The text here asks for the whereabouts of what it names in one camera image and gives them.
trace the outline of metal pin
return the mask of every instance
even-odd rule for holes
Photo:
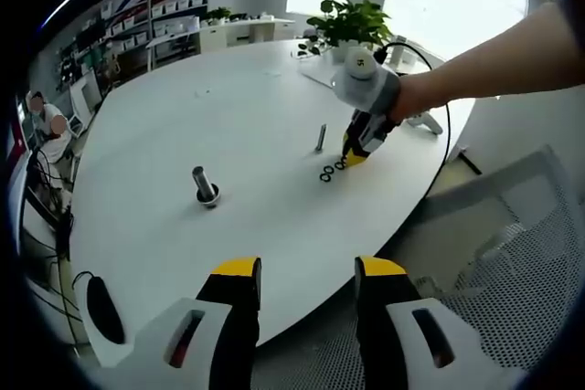
[[[202,202],[210,202],[213,201],[217,197],[216,190],[214,189],[213,185],[207,179],[205,175],[205,171],[203,170],[203,166],[196,166],[193,168],[193,180],[195,180],[195,184],[199,189],[199,193],[201,194]]]
[[[321,131],[319,132],[319,140],[317,141],[317,146],[315,146],[314,150],[317,153],[320,153],[323,150],[323,142],[325,141],[325,133],[327,132],[327,124],[324,123],[321,125]]]

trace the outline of potted plant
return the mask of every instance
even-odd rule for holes
[[[321,2],[323,17],[311,17],[307,24],[315,27],[315,35],[299,45],[298,55],[321,55],[321,50],[332,48],[335,62],[346,59],[347,50],[352,46],[367,43],[369,47],[384,45],[391,37],[384,19],[389,18],[382,12],[380,5],[369,0],[354,4],[335,0]]]
[[[211,26],[223,25],[226,21],[226,18],[229,18],[230,15],[231,12],[227,8],[220,6],[217,9],[208,11],[205,15],[205,19]]]

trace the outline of white table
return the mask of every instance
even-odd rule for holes
[[[273,18],[272,20],[255,18],[252,20],[239,20],[237,22],[228,22],[228,23],[225,23],[223,25],[203,26],[203,27],[200,27],[200,28],[195,29],[193,31],[186,31],[186,32],[181,32],[181,33],[177,33],[177,34],[166,34],[164,36],[155,37],[151,40],[151,42],[148,45],[146,45],[146,50],[148,51],[148,62],[147,62],[148,71],[150,72],[153,69],[154,48],[158,45],[163,44],[163,43],[168,43],[169,41],[177,40],[177,39],[183,38],[183,37],[189,37],[189,36],[192,36],[194,34],[198,34],[202,30],[206,30],[206,29],[209,29],[209,30],[210,29],[225,29],[225,28],[234,27],[234,26],[267,26],[267,25],[274,26],[278,23],[293,24],[294,20],[287,20],[284,18]]]
[[[108,342],[86,309],[89,276],[75,293],[93,349],[117,364],[135,334],[211,270],[262,259],[260,343],[314,310],[373,255],[424,196],[445,153],[408,124],[359,166],[319,180],[339,158],[353,109],[298,71],[298,41],[234,47],[187,58],[114,90],[85,145],[73,194],[72,276],[104,279],[127,335]],[[453,147],[473,100],[451,105]],[[433,111],[446,127],[444,109]],[[321,154],[319,129],[328,125]],[[196,201],[203,165],[222,193]]]

